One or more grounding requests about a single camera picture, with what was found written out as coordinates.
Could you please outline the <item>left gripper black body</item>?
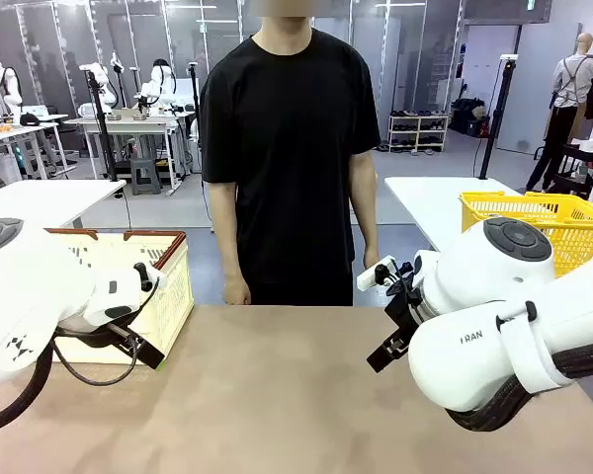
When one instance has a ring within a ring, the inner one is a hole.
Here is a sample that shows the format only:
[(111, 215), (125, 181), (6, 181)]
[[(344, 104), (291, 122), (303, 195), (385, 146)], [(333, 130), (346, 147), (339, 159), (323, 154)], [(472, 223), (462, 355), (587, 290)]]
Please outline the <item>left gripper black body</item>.
[(77, 332), (65, 328), (57, 328), (57, 336), (61, 338), (75, 338), (93, 349), (114, 347), (124, 353), (139, 351), (143, 345), (140, 335), (129, 327), (108, 323), (91, 333)]

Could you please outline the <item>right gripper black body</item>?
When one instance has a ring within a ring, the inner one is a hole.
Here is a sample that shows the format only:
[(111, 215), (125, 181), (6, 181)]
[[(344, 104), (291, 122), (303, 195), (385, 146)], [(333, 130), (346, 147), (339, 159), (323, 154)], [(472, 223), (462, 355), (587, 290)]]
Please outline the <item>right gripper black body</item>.
[(422, 302), (420, 292), (409, 287), (404, 281), (398, 281), (386, 291), (386, 295), (390, 296), (391, 300), (384, 312), (397, 326), (392, 339), (408, 345), (423, 322), (417, 313), (417, 307)]

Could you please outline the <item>person's right hand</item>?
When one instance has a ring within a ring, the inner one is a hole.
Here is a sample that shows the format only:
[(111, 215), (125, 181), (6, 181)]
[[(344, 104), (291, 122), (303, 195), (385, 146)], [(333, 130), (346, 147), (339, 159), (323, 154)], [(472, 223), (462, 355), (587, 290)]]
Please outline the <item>person's right hand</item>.
[(225, 277), (223, 299), (227, 305), (248, 305), (251, 303), (251, 292), (242, 275)]

